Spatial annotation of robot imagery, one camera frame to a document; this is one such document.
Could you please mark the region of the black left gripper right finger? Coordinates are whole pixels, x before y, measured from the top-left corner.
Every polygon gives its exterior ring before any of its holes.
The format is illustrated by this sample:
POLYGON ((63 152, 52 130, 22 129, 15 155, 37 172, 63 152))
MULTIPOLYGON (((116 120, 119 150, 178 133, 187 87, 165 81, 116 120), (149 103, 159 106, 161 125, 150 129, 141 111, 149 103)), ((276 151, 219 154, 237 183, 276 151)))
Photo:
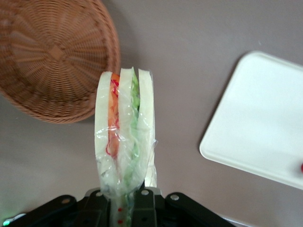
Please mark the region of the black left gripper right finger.
POLYGON ((162 198, 155 187, 140 188, 134 194, 133 227, 157 227, 156 199, 162 198))

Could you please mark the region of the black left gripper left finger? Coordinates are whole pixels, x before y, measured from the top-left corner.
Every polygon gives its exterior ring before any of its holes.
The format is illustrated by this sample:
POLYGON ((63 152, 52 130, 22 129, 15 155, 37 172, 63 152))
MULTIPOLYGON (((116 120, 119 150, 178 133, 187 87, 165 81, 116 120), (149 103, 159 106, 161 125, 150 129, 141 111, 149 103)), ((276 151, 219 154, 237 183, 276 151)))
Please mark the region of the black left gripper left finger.
POLYGON ((90 189, 86 192, 85 204, 85 227, 108 227, 110 201, 99 188, 90 189))

